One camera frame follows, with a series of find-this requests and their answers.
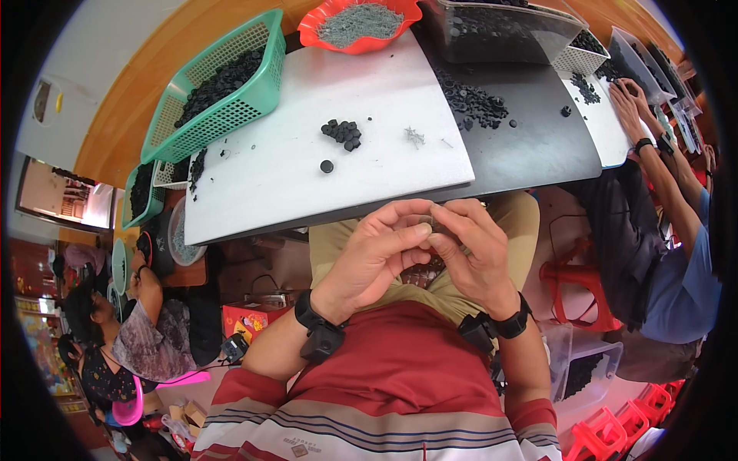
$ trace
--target red wavy bowl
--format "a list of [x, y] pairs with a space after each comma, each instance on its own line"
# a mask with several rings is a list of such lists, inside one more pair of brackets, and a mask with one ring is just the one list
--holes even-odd
[[[395, 13], [402, 13], [404, 19], [397, 28], [395, 35], [391, 38], [376, 37], [360, 37], [351, 45], [345, 48], [336, 48], [331, 44], [327, 44], [318, 38], [318, 26], [325, 22], [325, 18], [336, 15], [338, 12], [346, 8], [349, 4], [354, 3], [378, 3], [383, 4]], [[413, 22], [420, 21], [423, 13], [417, 5], [417, 0], [327, 0], [318, 8], [308, 11], [297, 30], [300, 31], [300, 43], [304, 46], [318, 46], [320, 48], [330, 49], [349, 55], [360, 55], [369, 51], [385, 48], [392, 40], [399, 37], [407, 30]]]

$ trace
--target red shirt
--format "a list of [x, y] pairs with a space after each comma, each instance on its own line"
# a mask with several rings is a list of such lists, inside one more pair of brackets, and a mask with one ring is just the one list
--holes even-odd
[[407, 301], [361, 312], [345, 333], [289, 393], [271, 378], [229, 371], [194, 456], [561, 459], [551, 402], [505, 415], [486, 357], [428, 306]]

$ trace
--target blue shirt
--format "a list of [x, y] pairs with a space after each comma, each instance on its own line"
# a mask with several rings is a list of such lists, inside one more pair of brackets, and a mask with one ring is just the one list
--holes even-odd
[[710, 195], [702, 189], [702, 225], [687, 260], [683, 248], [666, 253], [656, 267], [651, 284], [643, 336], [670, 344], [702, 338], [715, 326], [722, 285], [712, 275], [707, 229]]

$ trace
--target gray patterned shirt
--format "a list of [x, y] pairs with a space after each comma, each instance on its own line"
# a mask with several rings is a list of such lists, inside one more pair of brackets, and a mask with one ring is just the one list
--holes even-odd
[[140, 301], [120, 325], [113, 342], [113, 357], [140, 378], [163, 383], [197, 365], [190, 353], [190, 309], [169, 299], [162, 304], [156, 327]]

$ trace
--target khaki pants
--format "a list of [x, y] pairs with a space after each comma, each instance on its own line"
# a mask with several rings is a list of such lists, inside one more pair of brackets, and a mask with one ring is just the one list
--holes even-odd
[[[536, 251], [540, 220], [538, 202], [520, 190], [500, 193], [487, 201], [487, 212], [508, 236], [508, 270], [515, 287], [520, 291], [528, 277]], [[350, 219], [310, 228], [310, 265], [313, 272], [311, 288], [333, 267], [358, 223], [359, 220]], [[428, 289], [403, 285], [397, 277], [379, 301], [362, 310], [408, 300], [422, 302], [436, 309], [456, 326], [468, 313], [476, 316], [484, 311], [481, 306], [459, 293], [445, 269]]]

